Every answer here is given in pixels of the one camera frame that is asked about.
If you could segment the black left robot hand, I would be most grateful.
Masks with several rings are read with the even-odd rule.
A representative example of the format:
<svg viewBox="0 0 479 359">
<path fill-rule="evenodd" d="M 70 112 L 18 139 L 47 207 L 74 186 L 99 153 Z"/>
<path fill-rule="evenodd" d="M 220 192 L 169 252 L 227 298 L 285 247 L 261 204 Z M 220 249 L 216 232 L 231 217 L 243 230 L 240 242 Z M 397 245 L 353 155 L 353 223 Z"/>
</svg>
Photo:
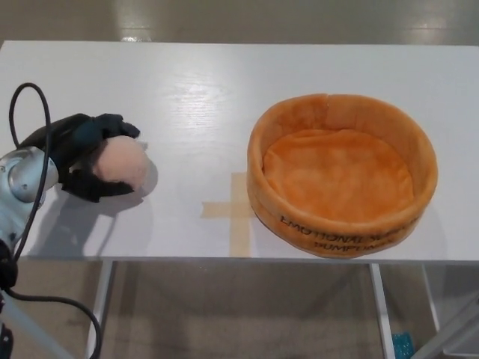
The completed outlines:
<svg viewBox="0 0 479 359">
<path fill-rule="evenodd" d="M 97 203 L 139 190 L 148 158 L 137 141 L 140 130 L 119 114 L 75 114 L 51 124 L 50 159 L 61 189 Z"/>
</svg>

